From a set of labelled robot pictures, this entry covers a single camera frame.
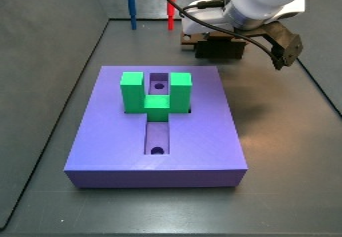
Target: hole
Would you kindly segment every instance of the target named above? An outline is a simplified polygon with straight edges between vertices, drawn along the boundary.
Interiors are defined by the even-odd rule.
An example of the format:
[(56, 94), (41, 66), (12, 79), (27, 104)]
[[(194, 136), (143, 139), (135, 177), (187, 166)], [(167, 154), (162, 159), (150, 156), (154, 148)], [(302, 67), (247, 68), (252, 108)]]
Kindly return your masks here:
[(164, 154), (164, 149), (156, 146), (151, 149), (151, 154)]
[(155, 88), (156, 89), (163, 89), (164, 88), (164, 84), (163, 83), (156, 83), (155, 84)]

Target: wall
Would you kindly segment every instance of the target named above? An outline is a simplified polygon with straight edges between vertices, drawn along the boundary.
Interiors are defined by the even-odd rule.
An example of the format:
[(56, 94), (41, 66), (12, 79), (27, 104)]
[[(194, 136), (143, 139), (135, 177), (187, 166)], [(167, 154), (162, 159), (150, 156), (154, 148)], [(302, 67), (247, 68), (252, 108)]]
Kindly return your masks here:
[(108, 19), (97, 0), (0, 0), (0, 16), (3, 228)]

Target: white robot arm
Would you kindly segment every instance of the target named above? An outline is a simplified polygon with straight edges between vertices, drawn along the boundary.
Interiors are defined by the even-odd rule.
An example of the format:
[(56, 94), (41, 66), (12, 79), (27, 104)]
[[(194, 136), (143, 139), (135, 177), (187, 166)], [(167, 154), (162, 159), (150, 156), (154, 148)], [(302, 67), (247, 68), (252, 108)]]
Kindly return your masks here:
[[(188, 9), (188, 13), (199, 20), (226, 29), (238, 28), (252, 30), (260, 25), (291, 17), (305, 11), (305, 0), (222, 0), (222, 6), (215, 8)], [(187, 17), (182, 19), (186, 34), (211, 32), (212, 29), (202, 26)]]

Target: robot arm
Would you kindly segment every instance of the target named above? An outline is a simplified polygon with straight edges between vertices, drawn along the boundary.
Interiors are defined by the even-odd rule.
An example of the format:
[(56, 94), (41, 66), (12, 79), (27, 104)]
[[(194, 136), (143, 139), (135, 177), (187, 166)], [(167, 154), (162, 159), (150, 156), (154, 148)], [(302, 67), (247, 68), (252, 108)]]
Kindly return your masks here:
[[(302, 52), (302, 41), (276, 21), (305, 11), (305, 0), (204, 0), (182, 8), (186, 35), (219, 31), (255, 44), (271, 57), (274, 67), (290, 66)], [(271, 51), (250, 37), (262, 36)]]
[[(291, 17), (303, 11), (305, 0), (223, 0), (222, 7), (204, 10), (191, 8), (188, 13), (211, 25), (252, 30), (263, 24)], [(182, 22), (186, 34), (212, 31), (188, 18), (184, 18)]]

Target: black cable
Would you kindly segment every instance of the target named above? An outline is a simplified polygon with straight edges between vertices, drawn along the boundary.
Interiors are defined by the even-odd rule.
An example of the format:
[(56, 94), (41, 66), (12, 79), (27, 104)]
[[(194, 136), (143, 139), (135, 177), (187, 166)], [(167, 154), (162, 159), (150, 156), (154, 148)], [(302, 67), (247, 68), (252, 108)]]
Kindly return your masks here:
[(255, 41), (254, 39), (251, 39), (250, 37), (242, 35), (242, 34), (238, 34), (230, 30), (226, 30), (220, 27), (216, 27), (206, 22), (203, 22), (202, 20), (199, 20), (198, 18), (195, 18), (194, 16), (191, 16), (176, 4), (172, 0), (167, 0), (167, 2), (178, 9), (178, 11), (188, 18), (191, 19), (194, 22), (196, 22), (198, 24), (206, 26), (207, 28), (218, 31), (218, 32), (222, 32), (222, 33), (226, 33), (228, 35), (232, 35), (235, 38), (239, 38), (239, 39), (243, 39), (246, 41), (248, 41), (250, 43), (252, 43), (256, 47), (259, 47), (264, 53), (271, 57), (272, 61), (274, 61), (274, 64), (279, 61), (279, 59), (276, 58), (276, 56), (271, 53), (271, 51), (258, 42)]
[[(183, 10), (186, 11), (186, 10), (188, 10), (188, 9), (194, 9), (194, 8), (196, 8), (198, 7), (198, 5), (188, 5), (188, 6), (186, 6), (184, 8), (183, 8)], [(179, 16), (183, 18), (184, 17), (184, 15), (182, 14), (182, 12), (179, 11)]]

